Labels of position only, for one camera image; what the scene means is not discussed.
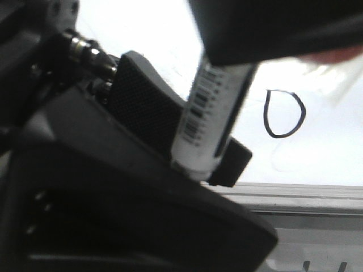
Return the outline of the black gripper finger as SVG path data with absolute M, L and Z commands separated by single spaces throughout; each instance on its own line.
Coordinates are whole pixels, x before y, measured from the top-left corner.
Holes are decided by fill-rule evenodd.
M 362 1 L 189 1 L 209 61 L 259 62 L 362 43 Z
M 143 55 L 130 51 L 121 56 L 109 94 L 109 111 L 174 171 L 189 179 L 171 165 L 171 147 L 186 103 Z M 206 182 L 234 186 L 251 158 L 252 152 L 230 134 L 221 163 Z

